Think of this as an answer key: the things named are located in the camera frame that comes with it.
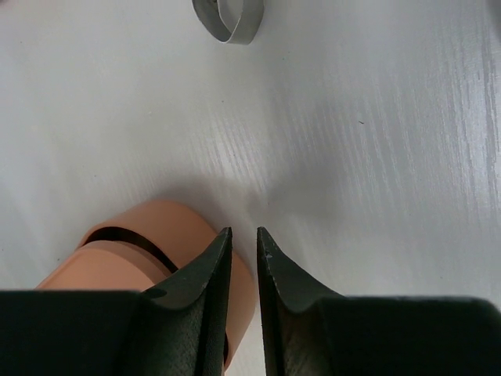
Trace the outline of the metal tongs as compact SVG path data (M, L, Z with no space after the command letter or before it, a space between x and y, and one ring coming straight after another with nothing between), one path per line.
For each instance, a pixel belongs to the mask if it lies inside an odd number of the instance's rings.
M223 44L249 45L264 15L262 0L192 0L193 10L208 33Z

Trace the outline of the pink box lid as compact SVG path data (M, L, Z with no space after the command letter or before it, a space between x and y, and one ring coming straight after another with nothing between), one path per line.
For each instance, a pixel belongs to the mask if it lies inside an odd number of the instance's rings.
M145 291L170 275L166 266L138 246L98 240L77 249L37 288Z

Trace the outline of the pink lunch box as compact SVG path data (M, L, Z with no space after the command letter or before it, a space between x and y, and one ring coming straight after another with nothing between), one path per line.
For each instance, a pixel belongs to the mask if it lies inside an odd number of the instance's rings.
M217 235L209 222L190 207L156 199L93 226L78 245L98 240L133 244L149 252L174 273L199 256ZM229 368L251 323L256 301L252 272L233 251L225 328L225 368Z

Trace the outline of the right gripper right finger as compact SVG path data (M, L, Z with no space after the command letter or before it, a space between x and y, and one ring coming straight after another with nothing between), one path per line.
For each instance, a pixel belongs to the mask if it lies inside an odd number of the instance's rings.
M500 312L472 297L353 297L257 231L269 375L497 375Z

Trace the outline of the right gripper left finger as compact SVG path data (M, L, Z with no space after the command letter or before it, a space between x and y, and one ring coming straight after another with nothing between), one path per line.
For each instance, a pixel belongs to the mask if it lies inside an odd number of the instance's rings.
M3 291L4 375L220 375L232 231L143 291Z

